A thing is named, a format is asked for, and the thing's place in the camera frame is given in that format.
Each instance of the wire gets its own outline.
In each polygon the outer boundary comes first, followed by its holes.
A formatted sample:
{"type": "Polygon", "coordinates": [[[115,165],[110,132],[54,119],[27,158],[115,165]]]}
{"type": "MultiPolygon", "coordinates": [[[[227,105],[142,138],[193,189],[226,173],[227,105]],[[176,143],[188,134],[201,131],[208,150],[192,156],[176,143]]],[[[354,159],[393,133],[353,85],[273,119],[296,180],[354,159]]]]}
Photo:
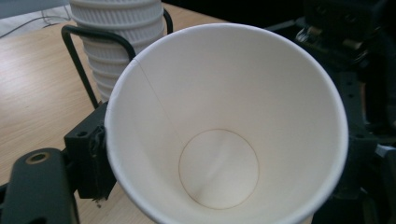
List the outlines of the wire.
{"type": "Polygon", "coordinates": [[[27,21],[27,22],[24,23],[24,24],[21,24],[21,25],[15,27],[14,29],[8,31],[7,33],[5,33],[5,34],[3,34],[3,35],[0,35],[0,38],[3,38],[3,37],[5,37],[5,36],[7,36],[7,35],[10,35],[11,33],[17,31],[18,29],[21,29],[23,26],[29,24],[29,23],[32,22],[32,21],[43,20],[43,19],[63,19],[63,20],[65,20],[65,21],[69,21],[69,19],[67,19],[67,18],[58,17],[58,16],[44,16],[44,17],[38,17],[38,18],[34,18],[34,19],[32,19],[32,20],[27,21]]]}

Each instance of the stacked paper cups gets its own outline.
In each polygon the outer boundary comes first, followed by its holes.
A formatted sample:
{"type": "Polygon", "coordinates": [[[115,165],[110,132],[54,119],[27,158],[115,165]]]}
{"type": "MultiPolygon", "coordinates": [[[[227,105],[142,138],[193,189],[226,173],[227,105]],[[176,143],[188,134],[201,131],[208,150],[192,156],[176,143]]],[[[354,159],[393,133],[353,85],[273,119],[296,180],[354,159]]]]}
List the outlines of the stacked paper cups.
{"type": "MultiPolygon", "coordinates": [[[[70,0],[70,7],[79,27],[120,35],[136,54],[163,37],[161,0],[70,0]]],[[[101,100],[106,102],[129,63],[128,54],[116,43],[85,37],[82,41],[101,100]]]]}

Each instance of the white paper cup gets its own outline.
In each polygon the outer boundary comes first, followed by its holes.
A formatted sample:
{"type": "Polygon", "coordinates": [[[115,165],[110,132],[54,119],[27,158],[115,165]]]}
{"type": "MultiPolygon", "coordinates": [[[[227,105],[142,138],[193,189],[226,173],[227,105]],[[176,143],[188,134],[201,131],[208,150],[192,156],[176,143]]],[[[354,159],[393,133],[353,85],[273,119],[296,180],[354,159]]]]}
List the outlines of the white paper cup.
{"type": "Polygon", "coordinates": [[[191,27],[144,49],[105,125],[116,178],[158,223],[300,223],[347,156],[345,111],[324,69],[242,24],[191,27]]]}

